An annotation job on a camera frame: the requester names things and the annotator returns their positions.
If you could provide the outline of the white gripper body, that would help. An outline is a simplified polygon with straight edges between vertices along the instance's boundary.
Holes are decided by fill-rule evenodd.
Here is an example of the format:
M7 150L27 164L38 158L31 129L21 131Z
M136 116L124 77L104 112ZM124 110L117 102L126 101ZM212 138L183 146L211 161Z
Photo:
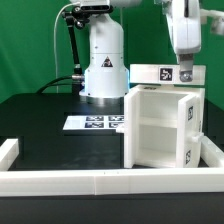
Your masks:
M199 0L163 0L162 6L174 53L198 53L201 49Z

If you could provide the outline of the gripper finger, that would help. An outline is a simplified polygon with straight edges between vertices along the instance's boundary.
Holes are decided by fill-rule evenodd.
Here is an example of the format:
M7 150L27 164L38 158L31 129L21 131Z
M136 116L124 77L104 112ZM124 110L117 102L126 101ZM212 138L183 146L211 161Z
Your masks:
M181 54L179 60L179 77L182 82L191 82L193 80L193 55Z

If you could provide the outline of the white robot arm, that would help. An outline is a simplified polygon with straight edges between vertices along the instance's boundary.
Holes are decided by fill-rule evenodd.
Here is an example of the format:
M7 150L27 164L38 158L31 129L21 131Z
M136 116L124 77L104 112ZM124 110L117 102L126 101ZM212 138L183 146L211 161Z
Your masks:
M199 0L161 0L181 82L193 80L193 55L201 49ZM124 66L124 31L110 17L115 8L140 5L142 0L70 0L76 27L90 25L90 64L80 96L88 102L119 102L129 91Z

